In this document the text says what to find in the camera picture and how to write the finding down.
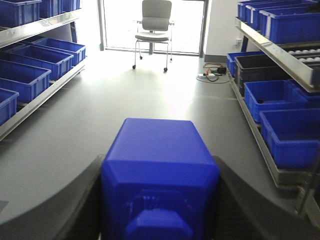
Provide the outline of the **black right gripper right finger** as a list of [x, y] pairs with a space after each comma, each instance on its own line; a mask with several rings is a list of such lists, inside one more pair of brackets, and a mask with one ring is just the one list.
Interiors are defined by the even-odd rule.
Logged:
[[253, 189], [217, 155], [214, 240], [318, 240], [320, 230]]

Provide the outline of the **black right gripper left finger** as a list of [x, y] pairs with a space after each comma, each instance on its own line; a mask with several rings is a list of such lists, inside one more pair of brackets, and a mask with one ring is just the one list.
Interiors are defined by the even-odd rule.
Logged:
[[58, 193], [0, 225], [2, 240], [97, 240], [101, 233], [101, 167], [98, 155]]

